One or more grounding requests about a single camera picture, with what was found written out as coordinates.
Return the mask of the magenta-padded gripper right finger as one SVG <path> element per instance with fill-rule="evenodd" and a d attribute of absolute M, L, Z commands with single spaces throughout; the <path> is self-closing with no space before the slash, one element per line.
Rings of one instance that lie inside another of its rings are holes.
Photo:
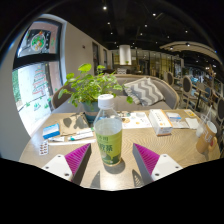
<path fill-rule="evenodd" d="M 144 183 L 154 182 L 182 169 L 168 154 L 159 155 L 139 144 L 133 144 L 132 152 Z"/>

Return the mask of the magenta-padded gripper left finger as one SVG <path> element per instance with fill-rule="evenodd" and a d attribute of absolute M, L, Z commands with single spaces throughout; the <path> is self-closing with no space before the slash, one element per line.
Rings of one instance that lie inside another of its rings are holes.
<path fill-rule="evenodd" d="M 42 169 L 79 185 L 84 176 L 91 153 L 91 144 L 88 143 L 67 155 L 56 155 Z"/>

